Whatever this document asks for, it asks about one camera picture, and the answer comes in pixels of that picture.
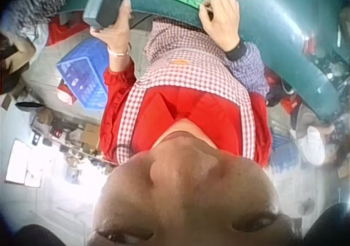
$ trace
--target workbench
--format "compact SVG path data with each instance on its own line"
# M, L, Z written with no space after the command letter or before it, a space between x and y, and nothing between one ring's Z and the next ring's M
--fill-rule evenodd
M132 10L166 16L201 27L198 10L175 0L131 0ZM239 0L240 36L255 43L264 63L287 81L321 120L339 112L343 85L329 78L303 54L313 31L318 46L349 63L350 48L337 46L343 0ZM84 10L87 0L67 0L63 11Z

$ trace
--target hand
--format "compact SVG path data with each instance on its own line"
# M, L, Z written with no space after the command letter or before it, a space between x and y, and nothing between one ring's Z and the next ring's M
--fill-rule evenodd
M214 18L211 21L206 5L211 5ZM204 30L225 52L229 52L240 42L240 5L236 0L210 0L200 5L199 18Z
M90 33L104 41L115 53L127 52L130 39L129 19L131 18L131 1L123 0L119 8L118 19L114 25L102 30L90 29Z

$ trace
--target fingernail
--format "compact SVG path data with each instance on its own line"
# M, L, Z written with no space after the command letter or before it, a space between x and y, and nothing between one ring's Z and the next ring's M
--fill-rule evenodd
M131 7L131 0L123 0L122 5L123 7Z

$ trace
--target blue plastic crate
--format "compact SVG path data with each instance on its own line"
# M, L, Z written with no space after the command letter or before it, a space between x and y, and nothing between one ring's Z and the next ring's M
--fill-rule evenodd
M87 39L70 51L56 67L76 98L87 109L104 109L107 90L103 72L108 66L106 44Z

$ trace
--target red fabric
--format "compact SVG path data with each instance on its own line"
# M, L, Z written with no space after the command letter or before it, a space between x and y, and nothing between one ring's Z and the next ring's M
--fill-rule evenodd
M100 149L106 160L115 162L121 116L127 95L136 81L133 62L120 73L113 73L107 68L104 81L108 88L108 101L101 123ZM250 93L250 99L256 130L254 160L264 167L267 166L271 147L265 100L257 93ZM164 131L182 118L196 124L219 149L235 155L242 154L240 111L237 105L210 93L173 86L147 90L136 120L133 150L149 150Z

